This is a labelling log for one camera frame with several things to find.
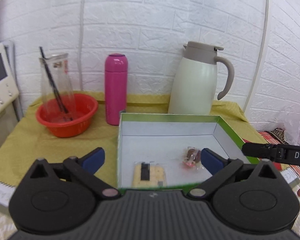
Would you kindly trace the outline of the small brown candy packet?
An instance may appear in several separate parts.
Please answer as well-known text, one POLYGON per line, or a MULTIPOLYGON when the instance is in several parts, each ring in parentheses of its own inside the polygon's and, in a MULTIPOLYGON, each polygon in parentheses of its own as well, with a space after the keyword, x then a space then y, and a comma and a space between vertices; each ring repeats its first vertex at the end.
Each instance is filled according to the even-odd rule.
POLYGON ((204 167, 201 162, 202 151, 195 147, 188 147, 185 151, 183 164, 186 168, 202 170, 204 167))

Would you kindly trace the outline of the cracker packet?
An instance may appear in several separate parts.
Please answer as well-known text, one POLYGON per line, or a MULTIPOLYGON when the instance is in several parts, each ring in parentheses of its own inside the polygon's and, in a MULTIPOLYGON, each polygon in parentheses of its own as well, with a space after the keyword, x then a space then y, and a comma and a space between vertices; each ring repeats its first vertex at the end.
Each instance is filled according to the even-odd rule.
POLYGON ((164 168, 160 165, 150 163, 136 164, 134 167, 132 187, 145 189, 166 187, 164 168))

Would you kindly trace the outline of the clear plastic bag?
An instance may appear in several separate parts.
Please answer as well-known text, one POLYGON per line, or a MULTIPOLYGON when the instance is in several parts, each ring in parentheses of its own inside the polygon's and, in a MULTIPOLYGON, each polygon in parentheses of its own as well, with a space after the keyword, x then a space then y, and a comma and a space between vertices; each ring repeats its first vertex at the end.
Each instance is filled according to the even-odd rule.
POLYGON ((293 113, 286 113, 283 120, 284 139, 290 145, 300 146, 300 121, 293 113))

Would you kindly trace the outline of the red plastic basket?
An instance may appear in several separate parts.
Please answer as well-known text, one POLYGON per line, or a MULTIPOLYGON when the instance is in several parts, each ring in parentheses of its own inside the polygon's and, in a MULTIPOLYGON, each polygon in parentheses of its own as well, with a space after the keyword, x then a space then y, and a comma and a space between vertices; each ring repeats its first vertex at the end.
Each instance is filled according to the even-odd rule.
POLYGON ((74 94, 70 100, 62 97, 62 100, 66 112, 61 111, 56 99, 51 99, 37 109, 37 121, 55 137, 70 138, 82 134, 89 128, 98 110, 97 100, 82 93, 74 94))

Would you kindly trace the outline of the green cardboard box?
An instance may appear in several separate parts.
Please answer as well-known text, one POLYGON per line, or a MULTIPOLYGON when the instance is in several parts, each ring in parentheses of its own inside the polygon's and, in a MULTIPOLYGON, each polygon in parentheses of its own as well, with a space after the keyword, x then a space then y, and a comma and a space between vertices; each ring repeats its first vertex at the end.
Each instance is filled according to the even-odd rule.
POLYGON ((246 164, 258 163, 257 158, 243 155, 243 144, 221 116, 123 113, 118 135, 117 185, 119 189, 131 189, 136 171, 146 163, 164 172, 164 186, 184 189, 211 177, 202 164, 184 164, 190 147, 209 148, 225 159, 241 159, 246 164))

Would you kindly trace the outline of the white thermal carafe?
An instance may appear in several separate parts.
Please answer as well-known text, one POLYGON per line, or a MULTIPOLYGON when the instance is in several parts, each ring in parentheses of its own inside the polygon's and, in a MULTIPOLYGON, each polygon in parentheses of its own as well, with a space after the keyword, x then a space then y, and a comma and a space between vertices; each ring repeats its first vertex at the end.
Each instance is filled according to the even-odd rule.
POLYGON ((224 48, 189 41, 176 71, 168 113, 208 115, 210 114, 217 87, 217 63, 228 70, 226 84, 217 99, 221 100, 229 92, 235 75, 232 63, 218 51, 224 48))

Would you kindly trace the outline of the clear glass carafe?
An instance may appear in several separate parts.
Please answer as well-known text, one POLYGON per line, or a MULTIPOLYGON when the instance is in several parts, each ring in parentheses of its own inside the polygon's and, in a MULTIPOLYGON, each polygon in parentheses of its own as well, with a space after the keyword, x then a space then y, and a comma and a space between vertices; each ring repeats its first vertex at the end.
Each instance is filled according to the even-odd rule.
MULTIPOLYGON (((42 101, 43 103, 45 103, 51 99, 55 99, 55 96, 53 94, 52 87, 49 84, 42 57, 39 58, 39 62, 42 72, 41 95, 42 101)), ((70 76, 68 74, 68 54, 59 53, 47 55, 46 62, 49 66, 49 70, 53 76, 54 82, 57 86, 61 98, 66 97, 68 100, 70 100, 74 95, 74 91, 72 88, 70 76)))

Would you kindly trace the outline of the pink thermos bottle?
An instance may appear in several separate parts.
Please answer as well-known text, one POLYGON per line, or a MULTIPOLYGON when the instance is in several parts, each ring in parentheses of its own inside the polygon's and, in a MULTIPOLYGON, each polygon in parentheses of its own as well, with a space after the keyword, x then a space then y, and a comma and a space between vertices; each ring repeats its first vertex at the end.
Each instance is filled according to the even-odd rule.
POLYGON ((110 54, 104 65, 106 122, 117 126, 127 105, 128 60, 124 54, 110 54))

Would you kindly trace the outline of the white appliance with screen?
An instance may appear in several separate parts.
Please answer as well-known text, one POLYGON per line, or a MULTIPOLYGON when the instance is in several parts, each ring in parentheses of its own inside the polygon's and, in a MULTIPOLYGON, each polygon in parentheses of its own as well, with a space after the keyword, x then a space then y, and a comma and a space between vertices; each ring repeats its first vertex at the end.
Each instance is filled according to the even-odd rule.
POLYGON ((19 90, 8 62, 5 46, 0 43, 0 114, 18 96, 19 90))

